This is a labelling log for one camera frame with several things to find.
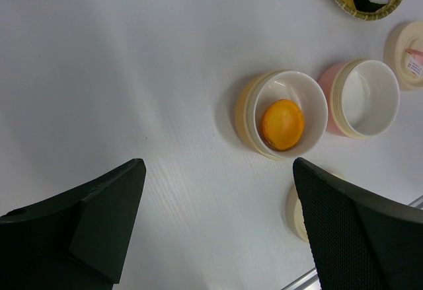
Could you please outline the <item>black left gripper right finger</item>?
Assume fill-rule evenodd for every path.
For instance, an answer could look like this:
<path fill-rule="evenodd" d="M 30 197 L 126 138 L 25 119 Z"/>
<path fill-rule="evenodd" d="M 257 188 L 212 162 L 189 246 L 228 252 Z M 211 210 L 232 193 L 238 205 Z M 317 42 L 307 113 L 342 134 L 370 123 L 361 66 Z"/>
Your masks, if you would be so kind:
<path fill-rule="evenodd" d="M 322 289 L 421 289 L 422 210 L 309 161 L 293 179 Z"/>

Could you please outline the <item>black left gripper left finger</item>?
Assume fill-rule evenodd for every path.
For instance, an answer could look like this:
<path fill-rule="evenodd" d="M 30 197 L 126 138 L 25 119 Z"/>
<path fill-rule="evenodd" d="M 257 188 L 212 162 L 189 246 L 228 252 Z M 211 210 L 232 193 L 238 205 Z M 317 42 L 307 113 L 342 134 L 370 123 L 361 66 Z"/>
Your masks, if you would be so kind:
<path fill-rule="evenodd" d="M 112 289 L 120 282 L 146 167 L 132 159 L 1 216 L 2 289 Z"/>

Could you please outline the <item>yellow lunch box bowl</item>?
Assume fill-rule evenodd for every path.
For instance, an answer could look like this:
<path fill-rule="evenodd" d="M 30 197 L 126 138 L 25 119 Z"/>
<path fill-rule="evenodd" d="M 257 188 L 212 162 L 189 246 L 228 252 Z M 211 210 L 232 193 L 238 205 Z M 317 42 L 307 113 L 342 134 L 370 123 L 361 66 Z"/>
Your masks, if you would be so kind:
<path fill-rule="evenodd" d="M 285 151 L 269 146 L 260 126 L 267 108 L 281 99 L 296 103 L 305 119 L 299 142 Z M 314 78 L 298 71 L 274 71 L 259 75 L 245 85 L 236 101 L 234 121 L 237 135 L 249 149 L 276 161 L 295 159 L 321 140 L 327 128 L 328 105 Z"/>

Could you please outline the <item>orange round food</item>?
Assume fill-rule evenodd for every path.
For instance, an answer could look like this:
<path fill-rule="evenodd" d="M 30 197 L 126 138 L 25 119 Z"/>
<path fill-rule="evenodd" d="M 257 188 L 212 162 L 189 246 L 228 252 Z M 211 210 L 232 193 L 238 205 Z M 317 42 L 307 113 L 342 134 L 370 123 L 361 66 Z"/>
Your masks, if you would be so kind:
<path fill-rule="evenodd" d="M 266 109 L 260 124 L 267 144 L 277 151 L 285 151 L 301 139 L 305 120 L 294 101 L 281 99 Z"/>

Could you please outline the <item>pink lunch box bowl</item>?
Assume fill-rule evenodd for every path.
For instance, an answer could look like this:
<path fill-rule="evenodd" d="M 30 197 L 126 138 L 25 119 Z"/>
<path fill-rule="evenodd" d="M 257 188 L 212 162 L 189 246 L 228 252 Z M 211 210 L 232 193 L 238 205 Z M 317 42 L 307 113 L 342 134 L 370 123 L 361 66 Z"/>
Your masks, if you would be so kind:
<path fill-rule="evenodd" d="M 352 139 L 387 130 L 399 110 L 400 90 L 382 61 L 356 59 L 330 66 L 319 78 L 328 104 L 327 131 Z"/>

